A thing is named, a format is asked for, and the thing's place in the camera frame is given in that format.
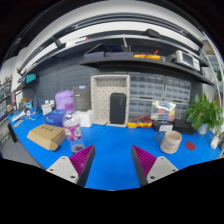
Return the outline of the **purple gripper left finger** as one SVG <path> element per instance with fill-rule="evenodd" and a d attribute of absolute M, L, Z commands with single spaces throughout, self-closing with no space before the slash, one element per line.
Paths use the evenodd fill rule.
<path fill-rule="evenodd" d="M 92 145 L 70 157 L 61 156 L 47 169 L 47 172 L 84 187 L 94 156 L 95 146 Z"/>

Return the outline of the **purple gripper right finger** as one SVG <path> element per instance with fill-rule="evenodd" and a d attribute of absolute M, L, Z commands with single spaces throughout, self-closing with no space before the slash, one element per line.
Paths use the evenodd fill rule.
<path fill-rule="evenodd" d="M 135 145 L 131 147 L 131 156 L 141 187 L 178 171 L 166 157 L 155 157 Z"/>

